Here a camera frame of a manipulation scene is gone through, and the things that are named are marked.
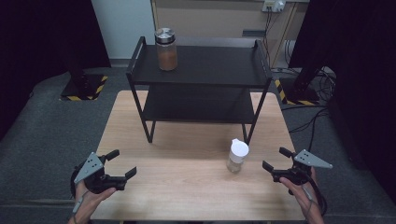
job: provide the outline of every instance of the yellow black hazard tape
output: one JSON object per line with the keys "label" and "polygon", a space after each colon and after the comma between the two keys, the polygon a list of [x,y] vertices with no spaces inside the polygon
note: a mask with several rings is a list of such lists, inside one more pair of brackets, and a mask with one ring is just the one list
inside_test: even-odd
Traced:
{"label": "yellow black hazard tape", "polygon": [[288,100],[279,79],[275,80],[277,91],[279,92],[280,100],[284,105],[318,105],[318,101],[292,101]]}
{"label": "yellow black hazard tape", "polygon": [[61,96],[60,100],[62,100],[62,101],[96,100],[99,97],[99,94],[102,91],[106,80],[107,80],[107,77],[103,76],[98,88],[96,89],[95,95],[91,95],[91,96],[76,96],[76,95],[74,95],[74,96]]}

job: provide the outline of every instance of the glass jar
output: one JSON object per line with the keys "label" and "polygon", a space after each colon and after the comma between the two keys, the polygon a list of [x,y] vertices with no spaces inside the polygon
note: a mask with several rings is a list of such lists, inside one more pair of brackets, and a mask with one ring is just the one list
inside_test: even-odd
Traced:
{"label": "glass jar", "polygon": [[163,71],[171,71],[177,67],[175,40],[175,32],[169,28],[160,28],[155,32],[158,63]]}
{"label": "glass jar", "polygon": [[244,159],[248,154],[248,145],[245,142],[239,141],[237,138],[231,144],[229,158],[227,160],[227,168],[232,173],[239,173],[242,169]]}

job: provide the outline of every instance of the jar lid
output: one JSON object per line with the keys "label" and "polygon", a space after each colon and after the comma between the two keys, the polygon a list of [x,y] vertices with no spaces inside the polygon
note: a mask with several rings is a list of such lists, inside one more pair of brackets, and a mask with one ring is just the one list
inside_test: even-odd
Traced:
{"label": "jar lid", "polygon": [[175,41],[175,32],[169,28],[160,28],[155,32],[155,41],[159,44],[170,44]]}
{"label": "jar lid", "polygon": [[230,150],[230,159],[233,162],[241,163],[248,154],[248,145],[238,139],[233,140]]}

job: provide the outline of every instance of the human hand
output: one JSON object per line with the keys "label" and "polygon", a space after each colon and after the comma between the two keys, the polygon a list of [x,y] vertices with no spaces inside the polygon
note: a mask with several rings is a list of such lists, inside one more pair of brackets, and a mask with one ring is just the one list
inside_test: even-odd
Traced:
{"label": "human hand", "polygon": [[[311,171],[311,177],[315,181],[315,183],[317,183],[315,169],[312,168]],[[316,193],[309,182],[301,186],[297,186],[285,177],[280,177],[279,181],[284,186],[286,186],[286,188],[291,190],[297,200],[297,203],[301,206],[303,215],[305,216],[309,224],[324,224],[323,217],[318,207],[318,199]]]}
{"label": "human hand", "polygon": [[75,216],[69,219],[68,224],[88,223],[91,215],[96,210],[99,203],[110,197],[114,192],[116,192],[116,189],[111,188],[103,191],[100,194],[94,194],[88,191],[88,189],[85,187],[84,181],[80,181],[76,187],[76,203],[81,197],[83,197],[83,201]]}

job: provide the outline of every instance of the black metal shelf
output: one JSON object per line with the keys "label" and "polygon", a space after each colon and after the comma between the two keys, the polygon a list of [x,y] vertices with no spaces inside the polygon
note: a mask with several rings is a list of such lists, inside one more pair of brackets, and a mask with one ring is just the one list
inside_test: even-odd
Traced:
{"label": "black metal shelf", "polygon": [[254,111],[248,89],[224,87],[150,86],[146,120],[248,123]]}
{"label": "black metal shelf", "polygon": [[[142,36],[126,75],[148,141],[156,121],[183,121],[242,124],[248,144],[272,78],[262,43],[249,41],[250,48],[177,46],[177,68],[162,71],[156,47]],[[144,108],[135,85],[148,85]],[[256,112],[249,89],[262,89]],[[251,124],[248,135],[245,124]]]}

